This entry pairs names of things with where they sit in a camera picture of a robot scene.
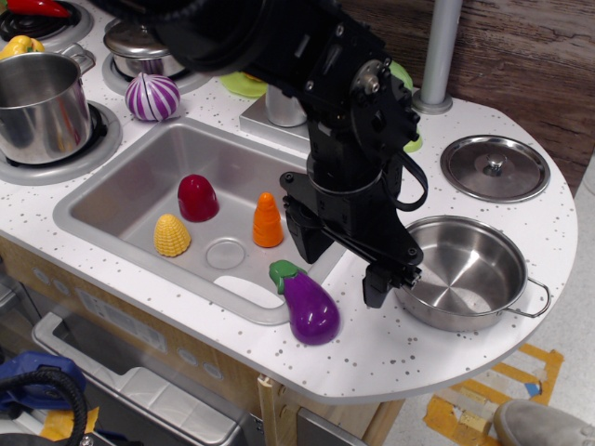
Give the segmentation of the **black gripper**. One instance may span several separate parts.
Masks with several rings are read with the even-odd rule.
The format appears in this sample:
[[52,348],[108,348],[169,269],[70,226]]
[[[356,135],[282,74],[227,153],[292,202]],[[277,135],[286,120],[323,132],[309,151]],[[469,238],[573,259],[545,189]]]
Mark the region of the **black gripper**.
[[371,183],[342,192],[321,189],[306,174],[280,176],[287,227],[301,257],[313,264],[336,242],[363,258],[370,264],[363,279],[370,308],[381,308],[393,288],[413,288],[421,278],[423,252],[397,212],[416,210],[424,199],[401,203],[390,189],[401,185],[403,169],[424,183],[424,172],[411,160],[396,161]]

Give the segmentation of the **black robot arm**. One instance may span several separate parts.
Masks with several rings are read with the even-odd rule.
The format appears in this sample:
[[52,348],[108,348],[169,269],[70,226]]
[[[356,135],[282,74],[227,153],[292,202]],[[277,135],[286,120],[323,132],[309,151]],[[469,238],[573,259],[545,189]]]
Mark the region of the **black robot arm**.
[[306,114],[307,170],[285,173],[284,209],[301,256],[340,243],[367,263],[364,302],[414,286],[421,248],[399,219],[417,210],[403,173],[428,181],[405,152],[418,139],[411,92],[390,72],[384,42],[334,1],[102,1],[194,72],[245,72],[295,98]]

